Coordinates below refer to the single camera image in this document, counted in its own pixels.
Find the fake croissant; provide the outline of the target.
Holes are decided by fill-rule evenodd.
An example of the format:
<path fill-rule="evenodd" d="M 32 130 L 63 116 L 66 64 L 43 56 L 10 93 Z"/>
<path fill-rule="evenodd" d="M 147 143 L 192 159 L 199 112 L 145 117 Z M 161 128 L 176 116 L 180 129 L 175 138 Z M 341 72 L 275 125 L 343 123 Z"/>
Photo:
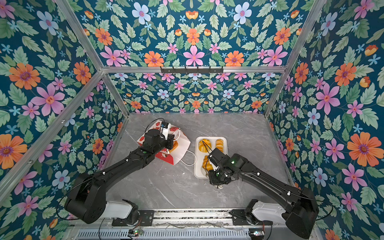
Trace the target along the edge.
<path fill-rule="evenodd" d="M 202 168 L 203 168 L 205 171 L 207 171 L 207 172 L 209 172 L 209 171 L 211 171 L 211 170 L 214 169 L 213 166 L 212 166 L 212 164 L 211 164 L 211 162 L 210 162 L 209 159 L 208 159 L 208 155 L 206 155 L 206 156 L 204 157 L 204 159 L 203 159 Z"/>

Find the long ridged fake bread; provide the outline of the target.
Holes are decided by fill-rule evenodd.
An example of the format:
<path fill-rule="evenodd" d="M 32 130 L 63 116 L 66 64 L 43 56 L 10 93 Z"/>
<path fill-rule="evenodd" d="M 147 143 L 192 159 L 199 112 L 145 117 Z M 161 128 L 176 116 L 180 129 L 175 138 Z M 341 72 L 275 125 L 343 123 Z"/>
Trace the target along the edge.
<path fill-rule="evenodd" d="M 224 140 L 223 139 L 217 139 L 216 140 L 216 149 L 224 153 Z"/>

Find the red white paper bag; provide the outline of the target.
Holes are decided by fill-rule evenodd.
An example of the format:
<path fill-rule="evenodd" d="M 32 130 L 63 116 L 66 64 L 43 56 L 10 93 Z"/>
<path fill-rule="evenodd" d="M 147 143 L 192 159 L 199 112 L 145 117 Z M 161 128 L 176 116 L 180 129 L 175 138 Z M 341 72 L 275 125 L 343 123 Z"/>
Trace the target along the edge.
<path fill-rule="evenodd" d="M 155 119 L 154 121 L 152 121 L 149 126 L 147 126 L 147 128 L 145 129 L 143 135 L 137 140 L 139 147 L 137 150 L 135 150 L 135 154 L 144 159 L 146 165 L 153 161 L 155 158 L 157 158 L 174 166 L 182 160 L 191 145 L 191 141 L 187 138 L 181 128 L 169 123 L 171 125 L 169 135 L 174 135 L 174 141 L 177 141 L 179 144 L 173 152 L 170 153 L 169 150 L 164 149 L 159 153 L 150 153 L 142 149 L 141 146 L 145 138 L 145 133 L 151 129 L 160 130 L 160 124 L 162 121 L 166 122 L 162 118 Z"/>

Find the orange fake pretzel bread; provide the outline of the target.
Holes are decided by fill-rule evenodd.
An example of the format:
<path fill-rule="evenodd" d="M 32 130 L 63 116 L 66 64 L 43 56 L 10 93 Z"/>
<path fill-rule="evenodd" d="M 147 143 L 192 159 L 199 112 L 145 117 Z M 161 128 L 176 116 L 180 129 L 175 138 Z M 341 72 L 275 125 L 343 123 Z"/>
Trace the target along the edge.
<path fill-rule="evenodd" d="M 177 141 L 174 141 L 174 142 L 173 142 L 173 147 L 172 147 L 172 149 L 169 150 L 169 152 L 170 152 L 170 153 L 173 152 L 173 151 L 178 147 L 178 145 L 179 145 L 178 142 L 177 142 Z"/>

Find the ring shaped fake bread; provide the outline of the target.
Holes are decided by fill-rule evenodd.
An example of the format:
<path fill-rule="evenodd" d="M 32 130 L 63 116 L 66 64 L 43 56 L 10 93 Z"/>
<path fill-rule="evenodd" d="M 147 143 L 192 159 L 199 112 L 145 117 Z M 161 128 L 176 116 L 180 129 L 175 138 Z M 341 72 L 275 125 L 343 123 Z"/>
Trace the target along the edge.
<path fill-rule="evenodd" d="M 198 144 L 199 151 L 202 153 L 208 153 L 211 150 L 212 144 L 208 139 L 202 139 Z"/>

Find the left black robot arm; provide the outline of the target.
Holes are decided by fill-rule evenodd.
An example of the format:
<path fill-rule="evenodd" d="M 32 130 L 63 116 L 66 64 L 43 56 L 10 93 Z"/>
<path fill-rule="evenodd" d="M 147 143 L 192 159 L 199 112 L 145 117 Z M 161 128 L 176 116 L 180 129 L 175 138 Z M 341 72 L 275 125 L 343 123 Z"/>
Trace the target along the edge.
<path fill-rule="evenodd" d="M 128 200 L 107 201 L 107 192 L 126 176 L 146 167 L 163 149 L 171 150 L 174 138 L 149 130 L 142 145 L 123 160 L 93 174 L 80 174 L 69 191 L 65 210 L 86 224 L 105 218 L 127 218 L 136 205 Z"/>

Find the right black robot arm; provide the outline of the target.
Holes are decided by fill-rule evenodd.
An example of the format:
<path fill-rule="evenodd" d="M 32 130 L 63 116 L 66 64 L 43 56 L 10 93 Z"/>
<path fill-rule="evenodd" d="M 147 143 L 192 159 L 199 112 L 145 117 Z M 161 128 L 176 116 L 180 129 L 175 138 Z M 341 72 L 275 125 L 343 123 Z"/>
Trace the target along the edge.
<path fill-rule="evenodd" d="M 240 179 L 274 200 L 273 204 L 251 200 L 245 208 L 245 219 L 249 224 L 283 223 L 298 237 L 310 238 L 319 214 L 313 191 L 285 184 L 239 154 L 229 157 L 214 149 L 207 158 L 214 166 L 208 172 L 211 185 L 227 185 Z"/>

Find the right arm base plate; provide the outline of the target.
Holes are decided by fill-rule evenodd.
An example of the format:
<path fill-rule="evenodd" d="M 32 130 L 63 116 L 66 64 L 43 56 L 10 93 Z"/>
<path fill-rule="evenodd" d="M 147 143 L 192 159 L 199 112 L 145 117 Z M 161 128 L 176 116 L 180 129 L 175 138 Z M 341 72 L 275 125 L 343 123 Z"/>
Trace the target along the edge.
<path fill-rule="evenodd" d="M 229 211 L 229 214 L 232 216 L 232 221 L 234 226 L 272 226 L 272 221 L 259 221 L 254 220 L 250 222 L 246 218 L 245 209 L 233 209 Z"/>

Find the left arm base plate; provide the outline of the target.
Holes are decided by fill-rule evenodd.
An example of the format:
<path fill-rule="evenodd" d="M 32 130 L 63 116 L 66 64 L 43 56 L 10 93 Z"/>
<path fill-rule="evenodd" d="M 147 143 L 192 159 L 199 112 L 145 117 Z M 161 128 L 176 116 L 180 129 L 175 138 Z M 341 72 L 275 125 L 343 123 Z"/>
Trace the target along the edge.
<path fill-rule="evenodd" d="M 112 222 L 113 227 L 150 227 L 153 224 L 155 211 L 138 210 L 129 214 L 126 219 L 116 218 Z"/>

